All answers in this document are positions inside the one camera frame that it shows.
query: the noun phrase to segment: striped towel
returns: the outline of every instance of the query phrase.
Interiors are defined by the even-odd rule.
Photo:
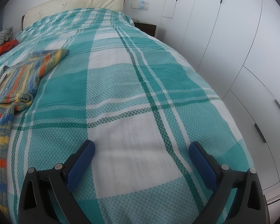
[[[0,72],[0,209],[6,215],[6,158],[14,110],[21,111],[32,104],[41,77],[67,53],[67,49],[34,52],[12,67],[4,66]]]

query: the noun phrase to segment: metal screw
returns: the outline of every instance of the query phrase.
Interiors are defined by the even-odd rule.
[[[62,169],[62,163],[57,163],[56,165],[55,165],[55,169],[56,170],[59,170],[59,169]]]
[[[221,165],[221,168],[224,169],[224,170],[228,170],[229,169],[229,166],[227,164],[222,164]]]
[[[33,173],[33,172],[34,172],[34,167],[28,169],[28,173]]]
[[[254,173],[256,173],[256,170],[255,170],[255,168],[251,167],[251,168],[249,168],[249,172],[254,174]]]

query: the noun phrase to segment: blue gripper pad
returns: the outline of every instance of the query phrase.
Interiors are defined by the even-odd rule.
[[[218,188],[216,173],[193,142],[189,146],[189,156],[206,188],[216,192]]]
[[[87,147],[69,170],[66,178],[66,187],[69,191],[75,189],[80,183],[84,172],[94,156],[95,150],[94,143],[89,141]]]

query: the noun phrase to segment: teal plaid blanket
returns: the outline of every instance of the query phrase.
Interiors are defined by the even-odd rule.
[[[74,9],[39,20],[17,39],[0,69],[33,50],[69,53],[13,120],[7,156],[13,223],[27,169],[64,162],[85,139],[94,141],[96,154],[73,196],[93,224],[192,223],[211,196],[188,157],[192,141],[232,169],[253,167],[210,86],[123,13]],[[66,223],[58,208],[57,215]]]

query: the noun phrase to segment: pillow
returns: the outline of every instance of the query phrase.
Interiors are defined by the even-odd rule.
[[[13,34],[13,28],[10,27],[8,29],[2,30],[0,32],[0,46],[3,45]]]
[[[123,11],[124,0],[50,0],[39,4],[25,13],[23,29],[46,16],[75,8],[106,8],[115,12]]]

